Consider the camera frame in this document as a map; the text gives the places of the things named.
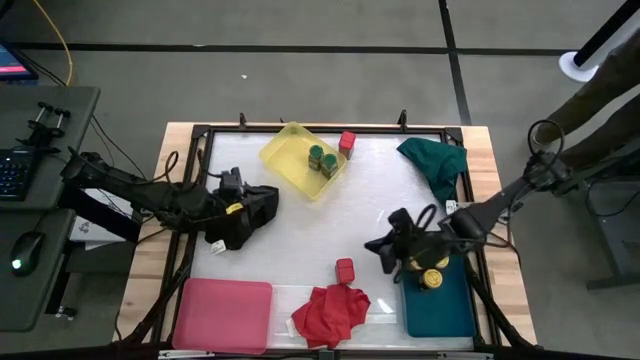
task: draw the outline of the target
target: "wooden table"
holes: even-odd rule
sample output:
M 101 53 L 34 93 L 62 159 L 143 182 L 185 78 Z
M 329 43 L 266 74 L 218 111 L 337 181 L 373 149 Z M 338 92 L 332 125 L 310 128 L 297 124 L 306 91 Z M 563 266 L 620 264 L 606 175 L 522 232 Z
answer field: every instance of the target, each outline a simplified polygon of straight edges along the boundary
M 192 128 L 196 124 L 202 123 L 172 122 L 167 124 L 162 148 L 160 149 L 160 156 L 156 166 L 156 175 L 160 175 L 164 172 L 164 164 L 169 153 L 172 151 L 178 151 L 181 157 L 177 166 L 173 170 L 173 174 L 175 174 L 173 177 L 175 179 L 181 178 L 181 174 L 184 174 L 185 170 L 186 154 L 188 153 L 190 146 Z M 216 123 L 215 125 L 237 126 L 237 123 Z M 274 126 L 281 124 L 251 124 L 251 126 L 261 125 Z M 336 124 L 305 125 L 335 126 Z M 398 127 L 398 125 L 341 125 L 364 128 Z M 425 128 L 434 126 L 410 125 L 409 127 Z M 464 147 L 467 149 L 467 163 L 469 165 L 469 176 L 475 201 L 480 202 L 487 200 L 502 189 L 493 155 L 493 148 L 491 147 L 489 129 L 484 126 L 463 126 L 461 129 L 464 138 Z M 149 221 L 142 226 L 140 237 L 147 236 L 159 229 L 160 226 L 155 222 L 155 220 Z M 498 225 L 493 231 L 506 238 L 506 229 L 504 229 L 504 227 Z M 131 333 L 158 297 L 170 237 L 171 234 L 169 232 L 161 233 L 149 238 L 136 249 L 118 318 L 118 327 L 123 336 L 127 336 Z M 185 243 L 186 235 L 183 235 L 178 255 L 176 257 L 176 268 L 179 261 L 182 259 Z M 529 304 L 527 302 L 524 283 L 522 282 L 522 274 L 520 272 L 516 254 L 510 249 L 485 247 L 485 255 L 489 270 L 491 289 L 496 303 L 503 310 L 509 321 L 518 329 L 520 334 L 528 341 L 536 343 L 531 314 L 529 312 Z M 170 332 L 173 314 L 175 311 L 175 300 L 176 295 L 174 295 L 166 309 L 164 327 L 162 331 L 163 339 L 166 338 Z M 475 302 L 478 309 L 481 334 L 485 341 L 489 341 L 490 335 L 486 312 L 482 306 L 482 302 L 477 297 Z

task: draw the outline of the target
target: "computer mouse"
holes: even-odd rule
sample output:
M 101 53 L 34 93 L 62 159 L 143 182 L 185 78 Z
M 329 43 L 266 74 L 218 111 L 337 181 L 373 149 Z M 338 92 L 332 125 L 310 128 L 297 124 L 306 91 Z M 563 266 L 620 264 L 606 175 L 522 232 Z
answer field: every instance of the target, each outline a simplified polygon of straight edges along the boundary
M 35 270 L 43 242 L 44 234 L 38 231 L 20 235 L 11 249 L 11 272 L 15 276 L 26 276 Z

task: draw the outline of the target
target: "blue tray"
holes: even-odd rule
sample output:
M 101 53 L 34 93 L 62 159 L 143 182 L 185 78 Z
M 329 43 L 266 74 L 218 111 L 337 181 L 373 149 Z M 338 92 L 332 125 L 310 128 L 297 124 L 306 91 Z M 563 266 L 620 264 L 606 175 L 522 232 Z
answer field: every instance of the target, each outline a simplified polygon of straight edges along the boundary
M 437 289 L 421 290 L 416 274 L 402 276 L 404 317 L 412 337 L 472 337 L 476 335 L 471 294 L 464 259 L 451 256 L 440 270 L 444 278 Z

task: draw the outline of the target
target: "red cloth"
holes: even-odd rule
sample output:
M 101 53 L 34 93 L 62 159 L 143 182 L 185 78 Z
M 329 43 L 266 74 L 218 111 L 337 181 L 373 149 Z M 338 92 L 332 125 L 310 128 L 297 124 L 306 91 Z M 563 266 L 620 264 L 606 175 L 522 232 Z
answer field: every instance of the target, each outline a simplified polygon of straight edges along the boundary
M 364 324 L 369 297 L 360 289 L 344 284 L 314 287 L 308 303 L 291 318 L 309 348 L 327 345 L 335 348 L 341 340 L 351 339 L 351 329 Z

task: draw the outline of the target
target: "pink tray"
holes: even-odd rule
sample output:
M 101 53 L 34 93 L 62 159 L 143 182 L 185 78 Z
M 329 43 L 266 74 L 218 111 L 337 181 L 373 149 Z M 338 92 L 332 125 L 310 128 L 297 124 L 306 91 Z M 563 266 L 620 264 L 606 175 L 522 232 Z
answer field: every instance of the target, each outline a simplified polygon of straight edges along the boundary
M 267 348 L 273 288 L 264 282 L 187 279 L 173 347 L 239 354 Z

